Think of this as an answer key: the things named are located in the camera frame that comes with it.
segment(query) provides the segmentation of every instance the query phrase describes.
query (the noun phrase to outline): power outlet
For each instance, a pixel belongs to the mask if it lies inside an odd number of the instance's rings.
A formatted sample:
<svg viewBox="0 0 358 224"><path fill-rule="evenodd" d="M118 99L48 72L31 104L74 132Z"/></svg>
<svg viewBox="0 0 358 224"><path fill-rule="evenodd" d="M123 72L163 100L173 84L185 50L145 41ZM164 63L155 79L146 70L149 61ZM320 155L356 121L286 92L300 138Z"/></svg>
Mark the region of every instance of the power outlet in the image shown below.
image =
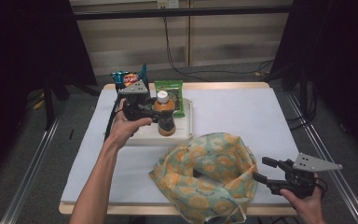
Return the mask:
<svg viewBox="0 0 358 224"><path fill-rule="evenodd" d="M168 0L168 8L179 8L179 0Z"/></svg>
<svg viewBox="0 0 358 224"><path fill-rule="evenodd" d="M158 9L168 8L168 0L158 0L157 8Z"/></svg>

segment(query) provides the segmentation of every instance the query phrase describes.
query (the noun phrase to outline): metal frame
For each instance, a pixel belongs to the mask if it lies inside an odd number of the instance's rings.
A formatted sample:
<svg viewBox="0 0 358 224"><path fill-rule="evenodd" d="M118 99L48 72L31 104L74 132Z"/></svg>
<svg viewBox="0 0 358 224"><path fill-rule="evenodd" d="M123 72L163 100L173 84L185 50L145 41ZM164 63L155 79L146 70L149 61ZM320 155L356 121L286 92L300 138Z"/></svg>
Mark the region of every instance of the metal frame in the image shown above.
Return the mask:
<svg viewBox="0 0 358 224"><path fill-rule="evenodd" d="M154 18L154 17L269 14L269 13L288 13L292 11L301 11L305 9L309 9L309 8L292 7L292 6L170 8L170 9L148 9L148 10L131 10L131 11L76 12L74 13L73 18L78 21L84 21L84 20Z"/></svg>
<svg viewBox="0 0 358 224"><path fill-rule="evenodd" d="M297 100L297 98L292 93L288 93L288 98L296 114L299 117L304 118L300 108L300 102ZM303 124L304 130L320 158L325 161L334 162L313 125L311 123L307 123L305 119L301 119L300 122ZM358 197L355 195L340 171L329 171L328 174L335 183L337 190L341 194L345 204L350 209L354 219L356 220L356 223L358 223Z"/></svg>
<svg viewBox="0 0 358 224"><path fill-rule="evenodd" d="M27 172L24 175L13 199L11 200L4 216L1 219L1 224L6 223L16 223L17 218L21 213L21 209L24 206L25 200L28 196L28 193L31 190L32 184L34 183L34 179L36 178L37 171L39 170L40 165L42 164L43 159L45 158L45 154L48 150L48 146L57 130L59 121L61 119L61 115L65 109L66 102L63 101L58 106L58 113L55 120L51 124L49 130L46 130L43 138L39 144L39 147L34 154L34 158L31 161L31 164L28 167Z"/></svg>

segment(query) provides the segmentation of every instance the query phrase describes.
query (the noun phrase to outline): black curtain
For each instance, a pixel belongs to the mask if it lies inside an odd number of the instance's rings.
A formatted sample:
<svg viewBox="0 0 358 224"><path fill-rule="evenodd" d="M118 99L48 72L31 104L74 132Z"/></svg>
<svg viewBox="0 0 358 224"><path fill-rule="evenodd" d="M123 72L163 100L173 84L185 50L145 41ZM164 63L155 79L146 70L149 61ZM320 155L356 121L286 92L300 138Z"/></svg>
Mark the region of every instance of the black curtain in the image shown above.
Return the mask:
<svg viewBox="0 0 358 224"><path fill-rule="evenodd" d="M358 140L358 1L335 1L311 60L310 78Z"/></svg>
<svg viewBox="0 0 358 224"><path fill-rule="evenodd" d="M0 1L0 160L14 140L30 91L45 77L96 85L69 1Z"/></svg>

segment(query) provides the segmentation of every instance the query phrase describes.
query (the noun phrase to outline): human hand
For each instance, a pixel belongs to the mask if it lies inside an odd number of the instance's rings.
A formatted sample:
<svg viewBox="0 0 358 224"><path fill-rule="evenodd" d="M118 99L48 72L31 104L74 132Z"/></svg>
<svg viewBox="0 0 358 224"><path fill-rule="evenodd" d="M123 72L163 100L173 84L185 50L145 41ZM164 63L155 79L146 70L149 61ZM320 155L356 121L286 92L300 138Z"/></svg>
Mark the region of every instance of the human hand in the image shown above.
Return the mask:
<svg viewBox="0 0 358 224"><path fill-rule="evenodd" d="M107 140L113 142L114 146L117 148L124 147L129 138L136 133L140 127L152 123L152 119L150 118L138 119L135 121L127 120L122 111L124 101L125 99L122 99L120 102L120 107L115 116L115 122L109 137L107 138Z"/></svg>
<svg viewBox="0 0 358 224"><path fill-rule="evenodd" d="M322 213L322 190L315 188L312 195L299 199L288 189L281 189L280 194L296 209L298 217L304 224L322 224L324 217Z"/></svg>

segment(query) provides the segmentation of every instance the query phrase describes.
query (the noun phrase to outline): green package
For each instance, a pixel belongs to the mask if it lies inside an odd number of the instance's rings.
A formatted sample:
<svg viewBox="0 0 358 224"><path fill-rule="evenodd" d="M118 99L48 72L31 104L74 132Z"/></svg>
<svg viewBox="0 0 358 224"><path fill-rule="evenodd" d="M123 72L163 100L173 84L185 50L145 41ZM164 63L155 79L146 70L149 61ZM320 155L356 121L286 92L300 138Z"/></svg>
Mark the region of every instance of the green package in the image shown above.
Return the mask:
<svg viewBox="0 0 358 224"><path fill-rule="evenodd" d="M155 81L156 94L159 91L166 91L170 98L175 103L175 111L173 116L175 118L182 118L185 116L185 111L183 108L183 96L182 96L182 80L159 80Z"/></svg>

